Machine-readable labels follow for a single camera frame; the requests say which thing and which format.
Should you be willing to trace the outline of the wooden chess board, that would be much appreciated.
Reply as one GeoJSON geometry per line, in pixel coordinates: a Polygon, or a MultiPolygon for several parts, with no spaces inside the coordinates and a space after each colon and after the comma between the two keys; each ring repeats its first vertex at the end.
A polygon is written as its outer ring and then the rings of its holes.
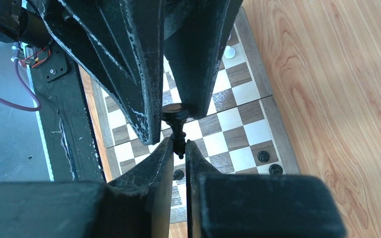
{"type": "MultiPolygon", "coordinates": [[[[270,79],[243,9],[237,15],[227,45],[234,53],[223,58],[207,116],[188,119],[187,139],[224,174],[299,174],[270,79]]],[[[98,83],[90,79],[89,103],[103,156],[103,173],[111,181],[149,156],[155,145],[142,144],[126,117],[98,83]]]]}

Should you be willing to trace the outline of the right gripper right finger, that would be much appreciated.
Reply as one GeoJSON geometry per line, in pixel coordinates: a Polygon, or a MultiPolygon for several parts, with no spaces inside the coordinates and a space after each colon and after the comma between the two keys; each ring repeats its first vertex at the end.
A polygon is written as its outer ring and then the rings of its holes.
{"type": "Polygon", "coordinates": [[[223,174],[185,147],[190,238],[344,238],[325,183],[313,176],[223,174]]]}

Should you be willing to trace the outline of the black chess piece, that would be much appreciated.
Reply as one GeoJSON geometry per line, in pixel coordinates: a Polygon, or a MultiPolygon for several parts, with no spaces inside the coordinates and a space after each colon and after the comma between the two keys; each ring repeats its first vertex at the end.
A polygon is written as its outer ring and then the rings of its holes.
{"type": "Polygon", "coordinates": [[[172,129],[170,138],[173,140],[173,151],[179,159],[183,159],[185,154],[186,133],[183,128],[189,117],[189,110],[182,103],[168,104],[162,107],[162,121],[172,129]]]}

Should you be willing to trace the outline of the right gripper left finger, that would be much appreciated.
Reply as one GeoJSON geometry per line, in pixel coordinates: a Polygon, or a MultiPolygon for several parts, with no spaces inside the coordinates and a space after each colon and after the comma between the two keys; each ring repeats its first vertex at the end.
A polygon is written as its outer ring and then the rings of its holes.
{"type": "Polygon", "coordinates": [[[109,183],[0,182],[0,238],[166,238],[173,142],[109,183]]]}

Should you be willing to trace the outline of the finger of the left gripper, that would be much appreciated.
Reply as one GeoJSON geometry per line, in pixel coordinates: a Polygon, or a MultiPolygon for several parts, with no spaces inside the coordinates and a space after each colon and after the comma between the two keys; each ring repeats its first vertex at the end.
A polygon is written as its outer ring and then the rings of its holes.
{"type": "Polygon", "coordinates": [[[160,141],[162,0],[40,0],[53,39],[114,99],[145,145],[160,141]]]}
{"type": "Polygon", "coordinates": [[[207,115],[240,0],[168,0],[164,56],[190,117],[207,115]]]}

